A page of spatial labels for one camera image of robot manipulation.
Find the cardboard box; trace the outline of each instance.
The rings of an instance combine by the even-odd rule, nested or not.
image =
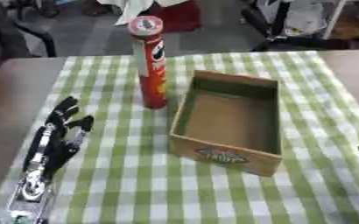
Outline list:
[[[270,176],[282,160],[278,82],[195,71],[174,118],[174,152]]]

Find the pringles lid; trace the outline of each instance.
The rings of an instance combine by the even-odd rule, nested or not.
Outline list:
[[[151,36],[161,33],[163,21],[158,17],[136,17],[128,24],[128,30],[136,36]]]

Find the white cloth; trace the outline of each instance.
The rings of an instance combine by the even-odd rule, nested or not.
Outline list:
[[[123,15],[116,21],[116,25],[128,24],[133,18],[142,12],[148,10],[156,1],[160,6],[181,4],[187,0],[97,0],[100,4],[114,4],[118,6]]]

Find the red pringles can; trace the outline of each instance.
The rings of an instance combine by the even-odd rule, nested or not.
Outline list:
[[[165,51],[162,39],[163,21],[158,17],[136,17],[128,24],[132,36],[138,76],[144,105],[160,109],[165,97]]]

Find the green checkered tablecloth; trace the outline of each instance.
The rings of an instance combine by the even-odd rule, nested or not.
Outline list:
[[[272,178],[171,153],[167,132],[194,69],[281,81],[284,160]],[[57,177],[51,223],[359,223],[359,105],[316,52],[167,61],[168,106],[143,107],[131,56],[69,58],[0,188],[0,212],[32,133],[66,96],[96,118]]]

